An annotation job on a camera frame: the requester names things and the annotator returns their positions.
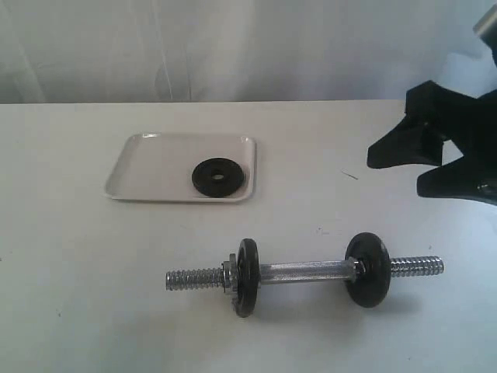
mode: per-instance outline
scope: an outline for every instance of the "white tabletop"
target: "white tabletop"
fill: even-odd
[[[0,106],[2,371],[493,370],[497,207],[417,197],[427,166],[368,169],[402,116],[401,101]],[[253,197],[105,198],[143,131],[253,137]],[[218,266],[244,237],[261,263],[339,260],[364,231],[446,273],[393,279],[375,309],[341,283],[262,287],[247,319],[219,289],[165,291],[168,269]]]

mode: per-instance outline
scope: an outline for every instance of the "white backdrop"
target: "white backdrop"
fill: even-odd
[[[493,0],[0,0],[0,103],[479,95]]]

